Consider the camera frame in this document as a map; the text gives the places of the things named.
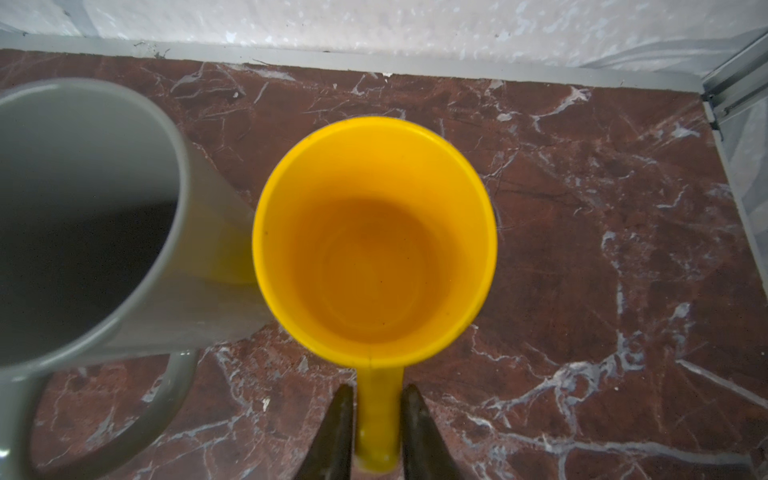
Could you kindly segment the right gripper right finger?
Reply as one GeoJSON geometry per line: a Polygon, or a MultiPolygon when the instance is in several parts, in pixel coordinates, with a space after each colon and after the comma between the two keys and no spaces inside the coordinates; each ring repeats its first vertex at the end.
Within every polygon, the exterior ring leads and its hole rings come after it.
{"type": "Polygon", "coordinates": [[[423,396],[414,384],[404,388],[400,409],[404,478],[463,479],[423,396]]]}

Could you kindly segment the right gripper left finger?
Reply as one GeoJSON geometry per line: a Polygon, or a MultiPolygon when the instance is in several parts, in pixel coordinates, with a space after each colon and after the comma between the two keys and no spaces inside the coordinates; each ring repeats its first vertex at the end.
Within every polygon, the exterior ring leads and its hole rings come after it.
{"type": "Polygon", "coordinates": [[[354,439],[354,390],[342,384],[294,475],[295,479],[349,480],[354,439]]]}

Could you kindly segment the yellow mug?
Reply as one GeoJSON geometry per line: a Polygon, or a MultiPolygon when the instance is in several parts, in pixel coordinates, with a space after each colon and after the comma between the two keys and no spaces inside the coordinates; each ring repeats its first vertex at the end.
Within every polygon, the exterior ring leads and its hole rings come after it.
{"type": "Polygon", "coordinates": [[[363,470],[396,467],[404,371],[473,322],[497,251],[474,167],[402,119],[327,125],[269,176],[252,235],[258,284],[296,341],[356,372],[354,459],[363,470]]]}

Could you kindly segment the grey mug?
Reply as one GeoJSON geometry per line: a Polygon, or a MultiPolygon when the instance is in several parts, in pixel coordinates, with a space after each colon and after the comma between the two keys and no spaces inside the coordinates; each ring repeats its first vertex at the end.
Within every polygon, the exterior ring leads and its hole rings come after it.
{"type": "Polygon", "coordinates": [[[146,412],[51,472],[96,479],[151,445],[199,352],[273,320],[254,212],[151,100],[84,78],[1,95],[1,475],[33,479],[31,433],[61,369],[164,354],[146,412]]]}

